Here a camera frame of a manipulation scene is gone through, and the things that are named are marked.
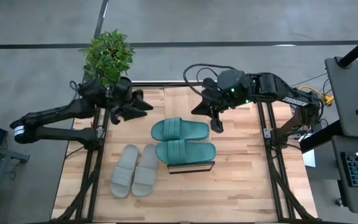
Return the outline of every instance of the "wooden tabletop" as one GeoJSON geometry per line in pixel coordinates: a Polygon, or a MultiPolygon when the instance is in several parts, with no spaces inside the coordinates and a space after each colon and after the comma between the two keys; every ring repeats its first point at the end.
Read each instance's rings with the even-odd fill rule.
{"type": "MultiPolygon", "coordinates": [[[[277,221],[258,109],[253,103],[221,114],[224,132],[218,134],[211,131],[209,138],[204,140],[211,141],[217,150],[216,163],[210,172],[170,175],[166,165],[160,163],[157,183],[149,196],[137,198],[130,193],[125,199],[115,198],[110,193],[109,183],[113,167],[125,145],[135,144],[142,153],[146,144],[158,143],[151,138],[150,130],[153,124],[165,118],[182,117],[209,124],[207,116],[190,113],[201,97],[188,87],[143,90],[145,101],[154,106],[146,117],[121,122],[117,126],[109,123],[94,222],[277,221]]],[[[274,103],[273,108],[277,126],[291,118],[288,105],[274,103]]],[[[76,119],[74,128],[89,127],[91,120],[76,119]]],[[[79,147],[80,143],[70,142],[67,153],[79,147]]],[[[283,156],[292,192],[316,217],[301,152],[289,147],[283,150],[283,156]]],[[[61,215],[78,193],[85,158],[86,150],[80,150],[66,159],[52,218],[61,215]]],[[[284,214],[288,217],[282,191],[280,198],[284,214]]],[[[88,211],[88,200],[89,195],[85,199],[83,215],[88,211]]]]}

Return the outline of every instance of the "potted plant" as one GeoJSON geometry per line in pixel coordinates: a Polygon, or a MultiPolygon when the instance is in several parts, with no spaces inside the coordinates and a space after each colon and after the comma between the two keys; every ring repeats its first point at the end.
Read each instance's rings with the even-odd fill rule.
{"type": "Polygon", "coordinates": [[[91,46],[82,49],[86,55],[86,75],[99,77],[103,85],[117,83],[132,65],[134,51],[125,42],[126,37],[117,30],[105,32],[93,39],[91,46]]]}

